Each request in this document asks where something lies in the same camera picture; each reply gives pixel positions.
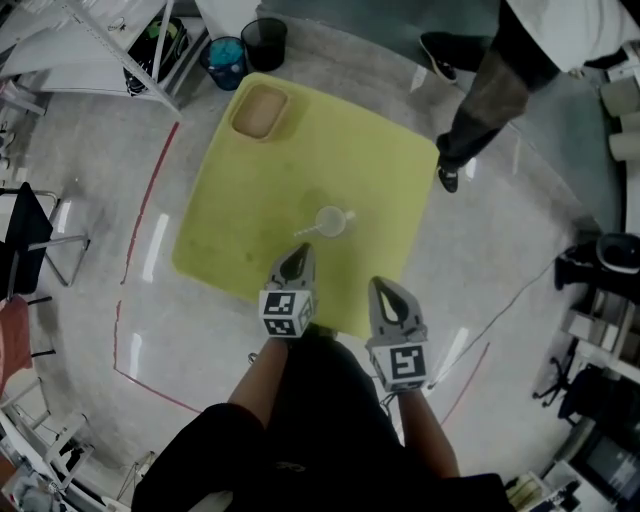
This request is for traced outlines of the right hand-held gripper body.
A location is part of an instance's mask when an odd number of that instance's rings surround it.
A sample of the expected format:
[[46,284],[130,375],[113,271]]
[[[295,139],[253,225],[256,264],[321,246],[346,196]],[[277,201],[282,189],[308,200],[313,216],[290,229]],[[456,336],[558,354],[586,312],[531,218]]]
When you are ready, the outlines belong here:
[[386,325],[366,342],[369,359],[387,393],[422,388],[428,381],[428,339],[424,324]]

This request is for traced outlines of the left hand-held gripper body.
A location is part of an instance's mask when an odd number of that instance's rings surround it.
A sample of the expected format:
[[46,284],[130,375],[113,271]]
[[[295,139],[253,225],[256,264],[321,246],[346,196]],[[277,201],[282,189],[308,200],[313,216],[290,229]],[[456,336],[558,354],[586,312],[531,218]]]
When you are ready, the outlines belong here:
[[309,279],[268,282],[259,292],[259,318],[273,338],[301,338],[316,315],[315,285]]

